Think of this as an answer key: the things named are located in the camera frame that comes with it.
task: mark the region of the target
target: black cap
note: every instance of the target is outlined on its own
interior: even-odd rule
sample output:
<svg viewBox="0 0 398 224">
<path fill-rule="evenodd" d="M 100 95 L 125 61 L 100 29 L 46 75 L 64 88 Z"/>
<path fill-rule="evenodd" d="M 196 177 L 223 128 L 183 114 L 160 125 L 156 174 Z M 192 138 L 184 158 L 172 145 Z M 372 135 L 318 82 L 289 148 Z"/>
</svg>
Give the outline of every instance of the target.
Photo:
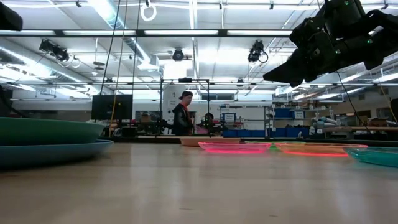
<svg viewBox="0 0 398 224">
<path fill-rule="evenodd" d="M 193 93 L 191 91 L 183 91 L 179 99 L 182 100 L 185 96 L 193 96 Z"/>
</svg>

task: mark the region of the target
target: table surface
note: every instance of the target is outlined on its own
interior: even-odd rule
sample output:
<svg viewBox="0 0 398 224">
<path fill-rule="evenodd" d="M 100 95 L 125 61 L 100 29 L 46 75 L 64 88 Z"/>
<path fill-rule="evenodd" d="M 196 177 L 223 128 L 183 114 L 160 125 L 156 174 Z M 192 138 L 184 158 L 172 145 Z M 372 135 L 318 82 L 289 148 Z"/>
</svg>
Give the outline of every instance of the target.
<svg viewBox="0 0 398 224">
<path fill-rule="evenodd" d="M 396 223 L 398 169 L 349 157 L 115 144 L 90 161 L 0 173 L 0 223 Z"/>
</svg>

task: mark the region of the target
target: yellow cable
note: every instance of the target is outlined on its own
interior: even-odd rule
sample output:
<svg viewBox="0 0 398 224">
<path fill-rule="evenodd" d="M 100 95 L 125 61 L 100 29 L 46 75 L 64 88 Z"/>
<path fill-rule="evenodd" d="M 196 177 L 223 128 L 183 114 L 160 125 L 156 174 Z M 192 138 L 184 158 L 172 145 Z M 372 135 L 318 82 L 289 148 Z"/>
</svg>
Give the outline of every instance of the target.
<svg viewBox="0 0 398 224">
<path fill-rule="evenodd" d="M 396 121 L 396 123 L 398 123 L 396 116 L 394 115 L 394 112 L 392 112 L 392 108 L 391 108 L 391 100 L 387 97 L 386 93 L 383 90 L 383 87 L 380 86 L 381 91 L 383 92 L 384 97 L 386 97 L 386 100 L 388 102 L 388 107 L 390 107 L 390 111 L 392 114 L 392 117 L 394 117 L 394 120 Z"/>
<path fill-rule="evenodd" d="M 122 40 L 124 37 L 124 32 L 126 31 L 126 23 L 127 23 L 127 8 L 126 7 L 126 11 L 124 12 L 124 24 L 123 24 L 123 33 L 122 33 Z M 124 42 L 122 41 L 121 44 L 121 49 L 120 49 L 120 57 L 119 57 L 119 68 L 118 68 L 118 75 L 116 78 L 116 87 L 114 90 L 114 98 L 113 98 L 113 108 L 112 108 L 112 116 L 111 116 L 111 123 L 109 124 L 109 137 L 111 137 L 111 129 L 112 129 L 112 123 L 113 123 L 113 117 L 114 117 L 114 109 L 116 107 L 116 95 L 118 94 L 118 84 L 119 84 L 119 75 L 120 75 L 120 66 L 122 63 L 122 54 L 123 54 L 123 44 Z"/>
</svg>

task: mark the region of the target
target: computer monitor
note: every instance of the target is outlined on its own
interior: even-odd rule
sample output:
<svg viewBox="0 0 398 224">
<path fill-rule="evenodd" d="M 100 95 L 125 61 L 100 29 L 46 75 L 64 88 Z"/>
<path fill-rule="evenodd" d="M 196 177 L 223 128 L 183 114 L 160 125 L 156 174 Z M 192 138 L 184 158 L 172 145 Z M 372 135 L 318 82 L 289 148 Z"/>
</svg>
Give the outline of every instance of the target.
<svg viewBox="0 0 398 224">
<path fill-rule="evenodd" d="M 91 119 L 112 119 L 114 95 L 93 96 Z M 116 95 L 113 119 L 132 118 L 132 95 Z"/>
</svg>

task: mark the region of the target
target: black jacket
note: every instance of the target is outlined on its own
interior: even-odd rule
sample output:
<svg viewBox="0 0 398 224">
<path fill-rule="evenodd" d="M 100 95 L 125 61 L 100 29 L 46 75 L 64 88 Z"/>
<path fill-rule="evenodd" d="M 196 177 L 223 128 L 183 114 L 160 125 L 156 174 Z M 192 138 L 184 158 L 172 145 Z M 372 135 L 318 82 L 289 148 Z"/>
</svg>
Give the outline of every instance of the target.
<svg viewBox="0 0 398 224">
<path fill-rule="evenodd" d="M 173 110 L 174 113 L 174 122 L 173 122 L 173 131 L 172 134 L 175 135 L 188 135 L 190 134 L 190 130 L 193 125 L 191 123 L 191 119 L 189 114 L 187 113 L 184 106 L 179 103 Z"/>
</svg>

